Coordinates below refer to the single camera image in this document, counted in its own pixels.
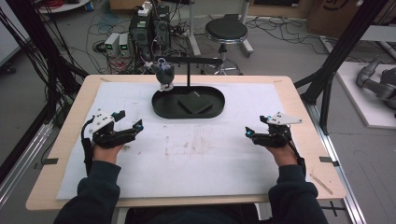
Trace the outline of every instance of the black sleeve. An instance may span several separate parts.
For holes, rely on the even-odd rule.
[[[90,175],[78,184],[78,196],[64,205],[54,223],[111,223],[120,197],[119,173],[120,167],[115,164],[94,161]]]
[[[317,201],[318,190],[305,182],[301,166],[279,167],[276,182],[269,191],[274,223],[328,223]]]

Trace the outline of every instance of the black stool cushion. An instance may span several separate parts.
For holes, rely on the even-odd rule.
[[[240,21],[220,18],[207,23],[205,31],[214,38],[238,40],[248,34],[248,28]]]

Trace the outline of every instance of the stool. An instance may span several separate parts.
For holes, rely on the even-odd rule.
[[[220,18],[207,23],[205,34],[210,40],[221,44],[219,54],[223,64],[218,66],[206,64],[204,73],[227,75],[226,72],[234,70],[236,75],[240,75],[238,65],[226,58],[226,45],[242,43],[248,36],[248,28],[238,20]]]

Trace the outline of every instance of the hand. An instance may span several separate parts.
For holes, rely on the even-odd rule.
[[[113,164],[117,162],[117,155],[120,150],[123,148],[123,145],[112,147],[112,148],[102,148],[98,145],[93,146],[93,159],[95,161],[107,161]]]
[[[289,145],[285,145],[284,147],[267,147],[267,149],[273,154],[277,166],[297,164],[296,155]]]

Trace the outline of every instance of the person's left arm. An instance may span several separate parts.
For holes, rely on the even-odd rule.
[[[117,178],[120,167],[117,154],[122,146],[103,149],[95,147],[91,172],[78,184],[78,196],[70,200],[55,218],[55,224],[111,223],[120,197]]]

